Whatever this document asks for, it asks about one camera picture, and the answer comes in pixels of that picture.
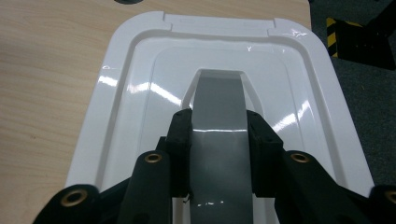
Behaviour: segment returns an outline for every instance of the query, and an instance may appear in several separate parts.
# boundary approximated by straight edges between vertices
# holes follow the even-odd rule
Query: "wooden table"
[[[63,188],[110,37],[152,10],[310,28],[307,0],[0,1],[0,223],[32,223]]]

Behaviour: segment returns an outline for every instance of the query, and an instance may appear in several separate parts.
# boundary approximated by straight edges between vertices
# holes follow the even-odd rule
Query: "white container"
[[[111,38],[81,129],[66,186],[108,189],[154,150],[175,112],[192,105],[202,69],[242,74],[247,109],[260,113],[286,150],[310,153],[341,186],[373,186],[327,50],[293,21],[149,12]],[[254,196],[255,223],[274,223],[273,200]],[[190,223],[174,200],[174,223]]]

